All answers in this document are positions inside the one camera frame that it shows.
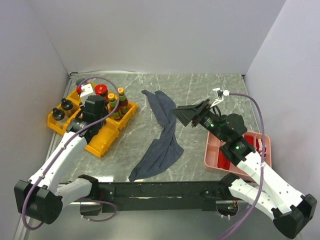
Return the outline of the red lid sauce jar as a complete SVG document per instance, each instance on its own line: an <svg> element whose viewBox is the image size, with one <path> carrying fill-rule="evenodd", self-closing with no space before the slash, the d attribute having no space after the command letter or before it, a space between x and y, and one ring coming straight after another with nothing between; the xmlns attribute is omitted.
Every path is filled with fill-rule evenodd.
<svg viewBox="0 0 320 240"><path fill-rule="evenodd" d="M108 87L105 84L97 84L94 87L94 91L96 95L99 95L104 98L104 104L107 105L109 103L108 99Z"/></svg>

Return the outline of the red label sauce bottle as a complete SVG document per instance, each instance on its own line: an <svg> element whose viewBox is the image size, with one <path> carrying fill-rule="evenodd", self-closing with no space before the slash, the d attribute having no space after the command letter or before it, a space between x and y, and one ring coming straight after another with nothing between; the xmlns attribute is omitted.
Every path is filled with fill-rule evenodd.
<svg viewBox="0 0 320 240"><path fill-rule="evenodd" d="M108 98L108 102L109 102L109 110L112 112L113 110L115 110L112 114L112 118L115 120L115 121L119 121L123 115L122 115L122 111L121 111L121 108L120 106L116 107L117 105L117 98L116 98L116 95L114 93L109 93L107 95L107 98Z"/></svg>

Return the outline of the black cap salt grinder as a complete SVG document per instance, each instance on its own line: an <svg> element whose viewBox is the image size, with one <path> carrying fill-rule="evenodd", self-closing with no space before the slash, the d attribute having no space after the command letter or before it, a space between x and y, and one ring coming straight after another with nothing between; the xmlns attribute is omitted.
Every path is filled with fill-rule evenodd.
<svg viewBox="0 0 320 240"><path fill-rule="evenodd" d="M62 98L60 105L68 117L72 116L74 105L71 100L66 99L66 98Z"/></svg>

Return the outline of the green label sauce bottle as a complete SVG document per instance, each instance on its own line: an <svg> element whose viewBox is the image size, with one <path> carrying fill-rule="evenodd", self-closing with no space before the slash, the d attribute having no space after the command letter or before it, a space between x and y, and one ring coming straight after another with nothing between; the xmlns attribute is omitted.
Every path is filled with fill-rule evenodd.
<svg viewBox="0 0 320 240"><path fill-rule="evenodd" d="M129 101L128 101L126 94L125 94L125 91L122 87L119 87L117 90L119 93L120 110L121 110L122 114L125 115L129 110Z"/></svg>

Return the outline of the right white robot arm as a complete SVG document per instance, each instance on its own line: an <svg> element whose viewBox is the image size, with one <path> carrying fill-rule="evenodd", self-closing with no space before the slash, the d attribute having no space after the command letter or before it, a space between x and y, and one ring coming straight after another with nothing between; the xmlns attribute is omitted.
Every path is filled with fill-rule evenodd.
<svg viewBox="0 0 320 240"><path fill-rule="evenodd" d="M261 155L244 138L247 128L241 115L220 115L212 111L209 101L196 105L179 106L172 114L184 125L203 126L223 145L224 157L247 173L261 188L249 185L238 175L229 173L220 180L220 196L246 201L266 214L275 227L287 238L294 239L313 218L317 200L304 195L289 185L268 164L261 162Z"/></svg>

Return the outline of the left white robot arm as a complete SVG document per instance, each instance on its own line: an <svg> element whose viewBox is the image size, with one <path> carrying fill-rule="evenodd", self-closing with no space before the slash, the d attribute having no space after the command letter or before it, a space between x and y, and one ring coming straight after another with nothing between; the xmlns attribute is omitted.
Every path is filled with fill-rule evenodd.
<svg viewBox="0 0 320 240"><path fill-rule="evenodd" d="M94 201L101 196L99 181L85 174L67 185L59 186L72 160L99 133L108 116L104 98L99 95L89 96L81 110L82 117L74 118L69 123L58 147L42 167L29 180L19 180L14 186L18 212L29 230L33 227L27 223L27 217L49 225L70 203L81 198Z"/></svg>

